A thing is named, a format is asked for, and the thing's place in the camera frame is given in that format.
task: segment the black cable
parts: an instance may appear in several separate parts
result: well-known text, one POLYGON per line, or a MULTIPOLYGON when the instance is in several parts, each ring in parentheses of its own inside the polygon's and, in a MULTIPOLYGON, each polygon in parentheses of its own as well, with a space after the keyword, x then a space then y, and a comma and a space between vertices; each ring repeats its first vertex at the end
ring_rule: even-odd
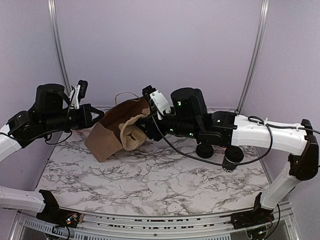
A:
MULTIPOLYGON (((252 122, 252 123, 264 125, 264 121, 261 118, 259 119, 260 121, 255 121, 255 120, 251 119, 250 116, 249 116, 248 120, 249 120, 249 122, 252 122)), ((314 132, 314 133, 320 135, 320 131, 314 130, 314 129, 305 128, 305 127, 298 127, 297 128, 295 126, 277 126, 277 125, 273 125, 273 124, 270 124, 270 123, 267 123, 267 125, 270 128, 274 128, 274 129, 298 129, 298 130, 305 130, 305 131, 314 132)))
POLYGON ((51 232, 54 234, 54 230, 55 230, 55 229, 57 229, 57 228, 62 228, 62 227, 66 227, 66 229, 67 229, 67 231, 68 231, 68 236, 67 236, 67 238, 66 238, 65 240, 69 240, 71 233, 70 233, 70 228, 69 228, 67 225, 62 224, 62 225, 54 226, 54 227, 52 228, 52 231, 51 231, 51 232))
POLYGON ((279 213, 279 218, 278 218, 278 222, 276 223, 274 229, 272 230, 272 232, 270 232, 270 234, 268 236, 266 236, 264 238, 264 240, 270 238, 270 236, 277 230, 277 227, 279 226, 279 223, 280 223, 280 218, 281 218, 281 210, 280 210, 280 206, 279 204, 276 205, 278 207, 278 213, 279 213))
MULTIPOLYGON (((154 115, 152 114, 152 108, 151 108, 152 102, 151 102, 151 101, 152 101, 152 100, 150 99, 150 101, 149 101, 149 109, 150 109, 151 117, 152 117, 153 122, 154 122, 154 124, 155 124, 155 127, 156 127, 157 130, 159 131, 161 137, 166 141, 166 143, 167 143, 173 150, 175 150, 177 153, 179 153, 179 154, 181 154, 181 155, 183 155, 183 156, 185 156, 185 157, 187 157, 187 158, 191 158, 191 159, 194 159, 194 160, 197 160, 197 161, 201 161, 201 162, 204 162, 204 163, 207 163, 207 164, 212 164, 212 165, 216 165, 216 166, 220 166, 220 167, 222 167, 222 166, 241 166, 241 165, 252 164, 252 163, 254 163, 254 162, 256 162, 256 161, 259 161, 260 159, 264 158, 264 157, 271 151, 271 149, 272 149, 272 145, 273 145, 273 142, 274 142, 274 137, 273 137, 273 135, 272 135, 272 132, 271 132, 270 127, 267 126, 267 125, 265 125, 265 126, 267 127, 269 133, 270 133, 270 146, 269 146, 268 150, 267 150, 262 156, 254 159, 254 160, 247 161, 247 162, 240 162, 240 163, 237 163, 237 164, 221 164, 221 163, 216 163, 216 162, 208 161, 208 160, 205 160, 205 159, 196 157, 196 156, 188 155, 188 154, 180 151, 179 149, 177 149, 175 146, 173 146, 173 144, 163 135, 163 133, 161 132, 161 130, 160 130, 160 128, 159 128, 159 126, 158 126, 158 124, 157 124, 157 122, 156 122, 156 120, 155 120, 154 115)), ((252 118, 252 119, 255 118, 255 119, 259 120, 259 121, 264 122, 264 121, 263 121, 261 118, 259 118, 259 117, 251 116, 251 118, 252 118)))
POLYGON ((69 240, 70 239, 70 228, 67 226, 67 225, 65 225, 65 227, 66 227, 66 229, 68 230, 68 237, 66 238, 66 240, 69 240))
POLYGON ((67 141, 67 140, 72 136, 72 133, 73 133, 73 132, 72 132, 72 130, 71 130, 69 136, 67 136, 65 139, 63 139, 63 140, 61 140, 61 141, 58 141, 58 142, 50 143, 50 142, 48 142, 47 140, 45 140, 44 142, 45 142, 45 144, 48 144, 48 145, 61 144, 61 143, 65 142, 65 141, 67 141))
POLYGON ((8 137, 8 138, 10 138, 12 140, 18 141, 18 142, 32 142, 33 140, 36 140, 37 138, 44 137, 44 136, 46 136, 48 134, 52 134, 52 133, 55 133, 55 132, 56 132, 56 130, 46 131, 46 132, 41 133, 38 136, 35 136, 34 138, 31 138, 29 140, 18 139, 18 138, 15 138, 13 136, 10 136, 10 135, 8 135, 8 134, 6 134, 4 132, 0 132, 0 135, 4 135, 4 136, 6 136, 6 137, 8 137))

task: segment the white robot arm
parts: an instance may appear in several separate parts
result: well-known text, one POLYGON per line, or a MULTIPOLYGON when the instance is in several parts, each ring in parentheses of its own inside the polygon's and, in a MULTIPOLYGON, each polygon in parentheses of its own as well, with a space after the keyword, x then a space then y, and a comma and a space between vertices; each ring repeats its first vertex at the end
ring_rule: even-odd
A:
POLYGON ((144 88, 142 94, 155 106, 151 118, 143 120, 145 132, 150 139, 159 141, 165 134, 170 134, 196 139, 200 145, 270 148, 272 135, 271 149, 289 153, 282 172, 268 189, 256 197, 253 210, 231 216, 235 229, 263 224, 268 218, 273 218, 273 209, 279 201, 301 181, 310 180, 318 173, 319 146, 309 120, 290 124, 267 119, 255 121, 252 118, 256 117, 250 119, 235 112, 208 113, 202 92, 191 87, 171 93, 171 109, 162 93, 152 86, 144 88))

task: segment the cable tie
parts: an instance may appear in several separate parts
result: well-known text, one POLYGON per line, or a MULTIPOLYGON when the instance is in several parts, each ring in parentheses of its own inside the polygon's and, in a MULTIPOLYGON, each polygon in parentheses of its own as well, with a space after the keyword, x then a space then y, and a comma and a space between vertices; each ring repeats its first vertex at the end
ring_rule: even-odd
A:
POLYGON ((299 130, 299 128, 301 128, 299 123, 295 123, 294 126, 295 126, 295 130, 297 130, 297 131, 299 130))

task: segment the wire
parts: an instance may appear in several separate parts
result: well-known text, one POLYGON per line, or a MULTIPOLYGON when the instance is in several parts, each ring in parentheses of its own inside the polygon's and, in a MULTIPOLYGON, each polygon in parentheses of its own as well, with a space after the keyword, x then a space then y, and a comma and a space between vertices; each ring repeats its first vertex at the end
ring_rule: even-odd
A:
MULTIPOLYGON (((247 161, 247 162, 240 162, 240 163, 236 163, 236 164, 221 164, 221 163, 216 163, 216 162, 212 162, 212 161, 208 161, 208 160, 205 160, 205 159, 202 159, 202 158, 199 158, 199 157, 196 157, 196 156, 192 156, 192 155, 188 155, 182 151, 180 151, 179 149, 177 149, 175 146, 173 146, 173 144, 163 135, 163 133, 161 132, 156 120, 155 120, 155 117, 154 115, 152 114, 152 108, 151 108, 151 99, 149 101, 149 109, 150 109, 150 113, 151 113, 151 117, 153 119, 153 122, 155 124, 155 127, 156 129, 159 131, 161 137, 165 140, 165 142, 173 149, 175 150, 177 153, 187 157, 187 158, 190 158, 190 159, 194 159, 194 160, 197 160, 197 161, 201 161, 201 162, 204 162, 204 163, 207 163, 207 164, 212 164, 212 165, 216 165, 216 166, 220 166, 220 167, 224 167, 224 166, 241 166, 241 165, 247 165, 247 164, 252 164, 256 161, 259 161, 260 159, 263 159, 266 155, 268 155, 268 153, 271 151, 272 149, 272 145, 273 145, 273 142, 274 142, 274 137, 272 135, 272 131, 270 129, 270 127, 266 124, 265 126, 267 127, 269 133, 270 133, 270 146, 268 148, 268 150, 260 157, 254 159, 254 160, 251 160, 251 161, 247 161)), ((264 122, 261 118, 259 117, 256 117, 256 116, 251 116, 252 119, 257 119, 259 121, 262 121, 264 122)))
POLYGON ((61 144, 61 143, 63 143, 63 142, 65 142, 65 141, 67 141, 71 136, 72 136, 72 130, 71 130, 71 132, 70 132, 70 134, 69 134, 69 136, 67 136, 65 139, 63 139, 63 140, 61 140, 61 141, 58 141, 58 142, 53 142, 53 143, 50 143, 50 142, 48 142, 47 140, 45 140, 44 142, 45 142, 45 144, 48 144, 48 145, 57 145, 57 144, 61 144))
POLYGON ((278 207, 278 213, 279 213, 279 218, 278 218, 278 222, 276 223, 274 229, 272 230, 272 232, 270 232, 270 234, 268 236, 266 236, 264 238, 264 240, 270 238, 270 236, 277 230, 278 226, 279 226, 279 223, 280 223, 280 219, 281 219, 281 210, 280 210, 280 206, 279 204, 276 205, 278 207))
MULTIPOLYGON (((248 117, 248 120, 252 123, 256 123, 256 124, 261 124, 261 125, 264 125, 264 120, 262 120, 261 118, 259 118, 258 120, 260 121, 255 121, 253 119, 249 119, 250 117, 248 117)), ((267 123, 266 125, 268 125, 269 127, 271 128, 275 128, 275 129, 296 129, 295 126, 277 126, 277 125, 273 125, 273 124, 270 124, 270 123, 267 123)), ((310 131, 310 132, 313 132, 313 133, 316 133, 316 134, 319 134, 320 135, 320 131, 318 130, 314 130, 314 129, 309 129, 309 128, 305 128, 305 127, 298 127, 297 128, 298 130, 305 130, 305 131, 310 131)))
POLYGON ((62 240, 63 239, 61 237, 57 238, 56 236, 53 236, 53 235, 47 235, 45 232, 43 232, 43 235, 45 236, 45 240, 62 240))
POLYGON ((62 227, 65 227, 65 228, 67 229, 67 231, 68 231, 68 236, 67 236, 67 238, 66 238, 65 240, 69 240, 71 233, 70 233, 70 228, 69 228, 67 225, 57 225, 57 226, 54 226, 54 227, 52 228, 52 231, 51 231, 51 232, 54 234, 54 230, 55 230, 55 229, 57 229, 57 228, 62 228, 62 227))
POLYGON ((70 228, 66 225, 65 226, 66 227, 66 229, 68 230, 68 237, 66 238, 66 240, 69 240, 70 239, 70 228))
POLYGON ((267 217, 267 219, 270 221, 270 223, 271 223, 271 226, 269 227, 269 230, 270 230, 270 228, 272 228, 272 226, 274 225, 274 223, 272 222, 272 219, 270 218, 270 217, 267 217))
POLYGON ((68 216, 66 216, 66 217, 64 217, 64 218, 67 219, 67 218, 71 217, 71 216, 74 215, 74 214, 76 214, 76 213, 75 213, 75 212, 70 213, 68 216))
POLYGON ((18 141, 18 142, 32 142, 33 140, 35 140, 37 138, 44 137, 44 136, 46 136, 48 134, 52 134, 52 133, 55 133, 55 132, 56 132, 56 130, 47 131, 47 132, 39 134, 38 136, 35 136, 34 138, 29 139, 29 140, 18 139, 18 138, 15 138, 13 136, 10 136, 10 135, 8 135, 8 134, 6 134, 4 132, 0 132, 0 135, 4 135, 4 136, 6 136, 6 137, 8 137, 8 138, 10 138, 12 140, 18 141))

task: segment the paper bag handle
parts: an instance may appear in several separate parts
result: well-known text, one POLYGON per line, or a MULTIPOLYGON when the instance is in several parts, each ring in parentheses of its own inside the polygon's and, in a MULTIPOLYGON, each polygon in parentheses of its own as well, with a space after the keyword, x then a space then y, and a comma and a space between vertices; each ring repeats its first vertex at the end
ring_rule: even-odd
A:
POLYGON ((136 97, 138 98, 138 100, 133 99, 132 101, 135 101, 135 102, 139 102, 139 101, 140 101, 140 98, 139 98, 138 95, 136 95, 135 93, 130 92, 130 91, 123 91, 123 92, 118 93, 118 94, 115 95, 115 97, 114 97, 114 103, 115 103, 116 106, 118 105, 117 97, 118 97, 119 95, 121 95, 121 94, 132 94, 132 95, 134 95, 134 96, 136 96, 136 97))

